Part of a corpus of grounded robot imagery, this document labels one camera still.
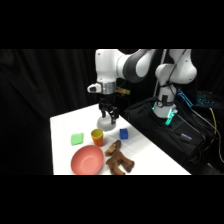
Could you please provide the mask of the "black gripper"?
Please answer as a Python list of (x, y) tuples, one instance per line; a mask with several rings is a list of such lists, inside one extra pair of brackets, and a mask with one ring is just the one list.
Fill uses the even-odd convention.
[(102, 118), (106, 117), (106, 113), (112, 114), (111, 115), (111, 124), (115, 124), (116, 120), (119, 118), (119, 109), (115, 102), (116, 95), (115, 94), (108, 94), (104, 95), (101, 94), (99, 97), (99, 109), (102, 112)]

